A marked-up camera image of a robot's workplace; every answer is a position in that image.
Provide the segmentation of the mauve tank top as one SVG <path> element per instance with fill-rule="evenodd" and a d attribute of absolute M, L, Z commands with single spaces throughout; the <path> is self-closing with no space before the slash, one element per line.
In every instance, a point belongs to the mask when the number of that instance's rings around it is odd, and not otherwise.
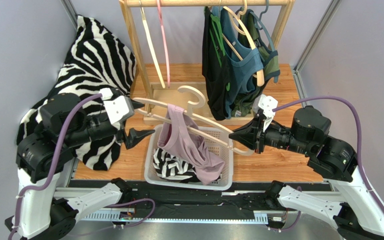
<path fill-rule="evenodd" d="M 185 160 L 196 171 L 203 185 L 216 181 L 222 173 L 225 161 L 208 150 L 205 139 L 191 134 L 188 127 L 198 130 L 198 125 L 180 106 L 168 104 L 166 118 L 171 123 L 163 123 L 157 146 L 167 153 Z"/>

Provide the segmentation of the striped tank top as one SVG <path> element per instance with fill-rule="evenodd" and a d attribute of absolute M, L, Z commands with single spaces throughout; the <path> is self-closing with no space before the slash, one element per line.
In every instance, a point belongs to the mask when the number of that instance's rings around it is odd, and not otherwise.
<path fill-rule="evenodd" d="M 192 164 L 161 148 L 153 151 L 152 164 L 161 179 L 185 184 L 200 182 Z"/>

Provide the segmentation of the black top green trim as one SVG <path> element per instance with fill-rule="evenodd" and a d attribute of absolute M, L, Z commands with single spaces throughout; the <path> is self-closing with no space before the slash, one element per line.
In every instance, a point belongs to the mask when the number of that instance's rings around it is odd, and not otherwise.
<path fill-rule="evenodd" d="M 210 8 L 204 8 L 202 39 L 202 75 L 205 78 L 207 104 L 217 121 L 228 117 L 226 97 L 232 78 L 231 66 L 224 46 L 221 22 Z"/>

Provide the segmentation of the pink hanger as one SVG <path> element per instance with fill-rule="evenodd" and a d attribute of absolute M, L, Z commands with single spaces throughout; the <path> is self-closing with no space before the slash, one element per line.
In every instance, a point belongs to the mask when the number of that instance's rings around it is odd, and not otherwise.
<path fill-rule="evenodd" d="M 164 47 L 166 73 L 167 73 L 167 87 L 170 88 L 171 87 L 171 72 L 170 72 L 169 52 L 168 52 L 166 33 L 165 33 L 164 21 L 163 21 L 162 6 L 161 6 L 160 0 L 156 0 L 156 6 L 157 6 L 158 18 L 159 18 L 159 22 L 160 22 L 162 42 L 163 42 L 163 47 Z"/>

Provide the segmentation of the cream hanger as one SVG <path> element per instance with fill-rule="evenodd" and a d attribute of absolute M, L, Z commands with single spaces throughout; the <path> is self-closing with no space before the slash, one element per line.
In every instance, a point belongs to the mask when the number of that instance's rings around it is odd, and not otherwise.
<path fill-rule="evenodd" d="M 149 29 L 147 18 L 146 18 L 145 9 L 144 9 L 144 7 L 142 7 L 142 1 L 141 0 L 139 1 L 139 7 L 140 7 L 140 14 L 141 14 L 142 25 L 143 25 L 143 28 L 144 28 L 144 31 L 145 31 L 146 40 L 147 40 L 147 45 L 148 45 L 148 48 L 149 48 L 149 51 L 150 51 L 150 54 L 151 54 L 151 57 L 152 57 L 152 61 L 153 61 L 153 64 L 154 64 L 154 67 L 155 67 L 155 70 L 156 70 L 156 73 L 157 73 L 157 76 L 158 76 L 158 80 L 160 82 L 161 87 L 163 89 L 165 89 L 166 88 L 166 84 L 165 84 L 165 81 L 164 81 L 164 78 L 163 78 L 163 75 L 162 75 L 162 72 L 161 72 L 161 69 L 160 69 L 160 65 L 158 63 L 158 59 L 157 59 L 156 52 L 155 52 L 155 49 L 154 49 L 154 45 L 153 45 L 153 42 L 152 42 L 152 36 L 150 34 L 150 29 Z"/>

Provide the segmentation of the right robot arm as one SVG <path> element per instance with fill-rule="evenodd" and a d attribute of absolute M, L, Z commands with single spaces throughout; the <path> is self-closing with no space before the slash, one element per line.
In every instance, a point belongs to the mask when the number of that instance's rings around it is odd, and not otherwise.
<path fill-rule="evenodd" d="M 265 119 L 259 110 L 229 138 L 258 154 L 269 146 L 304 155 L 307 165 L 343 196 L 343 201 L 326 200 L 274 180 L 266 202 L 324 221 L 346 240 L 384 240 L 384 203 L 365 184 L 354 148 L 329 135 L 331 121 L 312 106 L 298 109 L 291 127 L 264 126 Z"/>

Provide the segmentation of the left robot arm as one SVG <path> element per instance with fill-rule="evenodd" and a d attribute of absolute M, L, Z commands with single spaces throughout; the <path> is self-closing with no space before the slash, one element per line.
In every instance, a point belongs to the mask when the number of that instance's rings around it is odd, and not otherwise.
<path fill-rule="evenodd" d="M 9 239 L 19 234 L 23 240 L 59 240 L 77 222 L 102 208 L 137 204 L 132 188 L 122 179 L 74 198 L 54 198 L 64 166 L 73 160 L 75 148 L 108 137 L 135 147 L 152 130 L 125 130 L 124 122 L 144 104 L 105 88 L 85 99 L 74 93 L 51 98 L 42 109 L 41 125 L 17 147 L 19 190 L 15 214 L 5 220 Z"/>

